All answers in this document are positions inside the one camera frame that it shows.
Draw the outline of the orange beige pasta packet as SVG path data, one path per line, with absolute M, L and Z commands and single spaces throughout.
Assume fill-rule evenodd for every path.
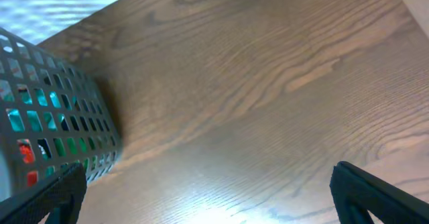
M 25 164 L 33 164 L 36 161 L 31 142 L 28 139 L 17 140 L 19 152 L 22 155 L 22 160 Z M 31 187 L 38 181 L 38 171 L 29 170 L 26 172 L 27 186 Z

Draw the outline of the green Nescafe coffee bag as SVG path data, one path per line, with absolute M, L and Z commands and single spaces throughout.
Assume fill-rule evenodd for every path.
M 14 188 L 27 188 L 26 172 L 38 182 L 69 164 L 82 164 L 87 182 L 111 166 L 112 134 L 107 113 L 94 89 L 69 78 L 47 84 L 16 83 L 1 89 L 1 177 Z M 17 140 L 31 142 L 36 161 L 25 164 Z

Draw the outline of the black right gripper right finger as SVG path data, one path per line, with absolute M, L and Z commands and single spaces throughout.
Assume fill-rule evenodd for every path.
M 341 161 L 334 166 L 330 191 L 342 224 L 428 223 L 428 203 Z

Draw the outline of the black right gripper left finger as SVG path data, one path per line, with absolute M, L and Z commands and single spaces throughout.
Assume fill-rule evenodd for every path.
M 82 164 L 69 164 L 27 190 L 1 202 L 1 222 L 76 224 L 86 193 Z

